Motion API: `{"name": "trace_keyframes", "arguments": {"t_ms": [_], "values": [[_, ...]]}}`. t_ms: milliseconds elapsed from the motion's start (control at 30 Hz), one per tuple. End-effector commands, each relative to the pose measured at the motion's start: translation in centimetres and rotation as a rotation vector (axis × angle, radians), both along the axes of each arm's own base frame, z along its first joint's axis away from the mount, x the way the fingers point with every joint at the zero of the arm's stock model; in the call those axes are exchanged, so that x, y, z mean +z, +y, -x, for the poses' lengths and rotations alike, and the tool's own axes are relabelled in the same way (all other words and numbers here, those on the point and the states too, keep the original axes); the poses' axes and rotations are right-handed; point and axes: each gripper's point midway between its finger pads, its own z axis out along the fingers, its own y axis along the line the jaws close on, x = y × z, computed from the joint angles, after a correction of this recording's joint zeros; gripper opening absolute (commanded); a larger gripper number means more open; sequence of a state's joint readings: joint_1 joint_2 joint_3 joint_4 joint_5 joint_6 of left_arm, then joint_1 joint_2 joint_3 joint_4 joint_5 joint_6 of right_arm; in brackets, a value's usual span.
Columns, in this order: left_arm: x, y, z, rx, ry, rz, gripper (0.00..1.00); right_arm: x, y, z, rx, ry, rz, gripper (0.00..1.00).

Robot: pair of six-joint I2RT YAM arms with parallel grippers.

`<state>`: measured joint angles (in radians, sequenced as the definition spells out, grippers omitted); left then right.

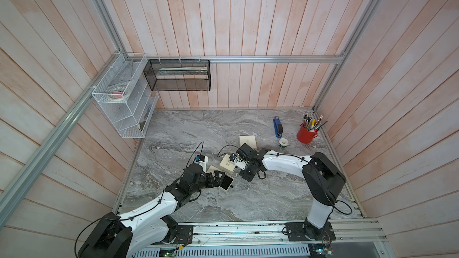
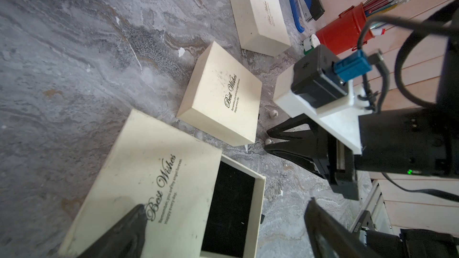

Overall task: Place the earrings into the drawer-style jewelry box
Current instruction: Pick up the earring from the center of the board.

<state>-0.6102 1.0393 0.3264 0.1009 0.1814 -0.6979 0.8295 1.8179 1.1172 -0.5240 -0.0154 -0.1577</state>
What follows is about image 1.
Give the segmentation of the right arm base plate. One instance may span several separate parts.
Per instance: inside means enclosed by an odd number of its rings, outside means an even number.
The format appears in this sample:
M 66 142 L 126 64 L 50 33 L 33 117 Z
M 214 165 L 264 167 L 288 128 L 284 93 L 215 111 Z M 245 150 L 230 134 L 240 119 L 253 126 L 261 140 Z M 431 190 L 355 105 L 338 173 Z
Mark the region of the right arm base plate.
M 289 222 L 285 224 L 285 233 L 293 241 L 335 241 L 336 236 L 330 222 L 323 228 L 316 228 L 308 222 Z

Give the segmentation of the cream drawer jewelry box front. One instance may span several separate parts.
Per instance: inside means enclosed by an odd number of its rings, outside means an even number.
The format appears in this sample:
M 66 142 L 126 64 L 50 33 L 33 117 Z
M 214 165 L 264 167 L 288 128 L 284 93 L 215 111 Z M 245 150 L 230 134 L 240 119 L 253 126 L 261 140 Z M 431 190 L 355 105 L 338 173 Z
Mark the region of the cream drawer jewelry box front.
M 215 178 L 215 181 L 218 182 L 219 189 L 228 192 L 231 187 L 233 187 L 234 178 L 229 176 L 226 172 L 210 166 L 206 173 L 210 173 Z

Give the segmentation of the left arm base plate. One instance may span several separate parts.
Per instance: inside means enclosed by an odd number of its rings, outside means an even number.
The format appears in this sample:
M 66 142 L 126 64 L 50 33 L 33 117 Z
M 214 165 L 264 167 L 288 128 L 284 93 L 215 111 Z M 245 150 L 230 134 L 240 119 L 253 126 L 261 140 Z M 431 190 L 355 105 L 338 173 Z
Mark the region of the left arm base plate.
M 161 241 L 163 244 L 175 244 L 186 246 L 192 243 L 194 233 L 193 225 L 173 226 L 168 230 L 165 238 Z

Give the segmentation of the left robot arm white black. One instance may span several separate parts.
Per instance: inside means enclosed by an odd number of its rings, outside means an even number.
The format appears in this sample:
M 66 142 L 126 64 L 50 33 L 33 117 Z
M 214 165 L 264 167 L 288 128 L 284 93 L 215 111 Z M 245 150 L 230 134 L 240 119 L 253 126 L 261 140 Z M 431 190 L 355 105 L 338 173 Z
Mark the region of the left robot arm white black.
M 95 228 L 81 248 L 74 250 L 75 257 L 126 258 L 173 237 L 176 222 L 170 215 L 190 202 L 194 193 L 221 186 L 225 177 L 222 171 L 206 173 L 199 164 L 189 165 L 149 203 L 121 215 L 109 212 L 92 222 Z

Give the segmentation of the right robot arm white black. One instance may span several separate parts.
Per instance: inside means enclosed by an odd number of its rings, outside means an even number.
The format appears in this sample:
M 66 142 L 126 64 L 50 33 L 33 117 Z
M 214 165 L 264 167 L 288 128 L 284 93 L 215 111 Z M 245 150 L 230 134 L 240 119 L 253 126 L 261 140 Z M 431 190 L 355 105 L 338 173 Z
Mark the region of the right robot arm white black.
M 345 175 L 325 154 L 315 152 L 312 156 L 298 156 L 268 149 L 258 152 L 245 143 L 237 150 L 237 155 L 245 164 L 240 176 L 248 182 L 266 171 L 303 177 L 314 198 L 306 225 L 315 231 L 323 229 L 346 184 Z

